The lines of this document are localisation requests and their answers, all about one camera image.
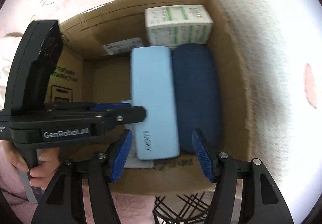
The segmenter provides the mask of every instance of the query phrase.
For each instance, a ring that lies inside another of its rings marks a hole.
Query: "cardboard box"
[[[139,38],[148,46],[145,10],[171,5],[203,5],[214,21],[207,46],[214,55],[221,89],[221,151],[236,159],[249,160],[253,153],[254,123],[246,62],[218,0],[117,0],[63,22],[60,28],[65,47],[58,63],[60,68],[49,84],[47,99],[52,100],[53,91],[56,97],[65,99],[71,99],[72,91],[73,101],[100,103],[130,99],[129,52],[107,55],[103,46],[132,38]],[[123,127],[119,126],[101,143],[81,149],[68,147],[65,155],[75,161],[89,159],[95,151],[105,151],[122,131]],[[178,158],[155,163],[153,169],[124,169],[122,177],[110,185],[111,190],[164,195],[212,187],[203,176],[196,155],[182,153]]]
[[[175,48],[206,44],[213,21],[202,5],[177,5],[146,9],[145,25],[152,46]]]

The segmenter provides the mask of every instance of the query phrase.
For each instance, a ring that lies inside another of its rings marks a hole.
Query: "metal screw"
[[[259,159],[254,159],[253,162],[255,165],[261,165],[261,161]]]
[[[65,160],[64,160],[64,165],[68,166],[68,165],[70,165],[72,162],[73,162],[73,160],[72,160],[72,159],[65,159]]]
[[[220,152],[219,153],[219,156],[222,158],[222,159],[226,159],[228,158],[228,154],[226,152]]]
[[[100,152],[99,154],[97,154],[97,157],[99,159],[104,159],[104,158],[106,158],[106,154],[104,152]]]

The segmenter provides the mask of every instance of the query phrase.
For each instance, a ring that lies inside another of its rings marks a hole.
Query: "blue gripper pad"
[[[132,147],[132,137],[132,132],[130,130],[125,130],[118,141],[119,143],[115,146],[113,144],[110,145],[111,149],[108,150],[110,152],[108,159],[113,161],[113,169],[110,176],[112,183],[122,175],[125,162],[128,159],[128,154]]]
[[[147,111],[145,120],[134,124],[138,158],[154,160],[178,156],[180,149],[169,48],[154,46],[132,50],[131,95],[132,105],[143,106]]]
[[[180,147],[194,153],[191,135],[196,128],[218,146],[221,99],[212,53],[204,45],[181,45],[172,51],[172,69]]]
[[[194,151],[197,154],[199,164],[201,166],[203,175],[213,183],[215,180],[215,175],[213,172],[213,161],[210,158],[206,147],[204,146],[198,132],[196,130],[192,133],[192,143],[194,146]]]
[[[101,111],[101,110],[125,108],[125,107],[131,107],[131,103],[128,103],[128,102],[122,102],[122,103],[99,103],[99,104],[96,104],[93,108],[91,108],[91,110],[92,111]]]

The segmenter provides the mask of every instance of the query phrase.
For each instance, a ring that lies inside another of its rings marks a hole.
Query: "cardboard box wall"
[[[221,90],[221,151],[236,159],[250,160],[254,123],[247,69],[218,0],[117,0],[63,22],[60,29],[65,47],[46,100],[53,101],[57,95],[58,100],[64,101],[64,94],[69,101],[102,103],[130,99],[129,53],[107,56],[103,45],[138,37],[148,46],[145,9],[185,4],[204,5],[214,21],[207,46],[214,55]],[[89,159],[95,151],[105,151],[123,129],[118,126],[101,143],[68,147],[63,156],[69,155],[75,161]],[[163,195],[192,193],[208,189],[211,184],[203,176],[196,155],[181,153],[175,159],[156,161],[153,169],[124,169],[122,177],[110,187],[114,192],[127,194]]]

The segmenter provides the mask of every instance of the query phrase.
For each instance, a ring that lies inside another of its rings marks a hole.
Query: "black handle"
[[[25,159],[28,165],[29,172],[25,173],[22,171],[19,171],[20,180],[22,184],[24,185],[24,188],[26,190],[26,195],[28,200],[31,203],[38,203],[42,197],[42,189],[33,187],[30,185],[29,181],[32,178],[30,176],[30,170],[36,166],[38,166],[38,156],[36,150],[19,150],[19,153],[21,156]]]
[[[221,158],[219,163],[223,164],[223,173],[216,185],[213,199],[209,208],[206,224],[230,223],[232,210],[234,208],[236,184],[237,184],[237,162],[231,156]]]

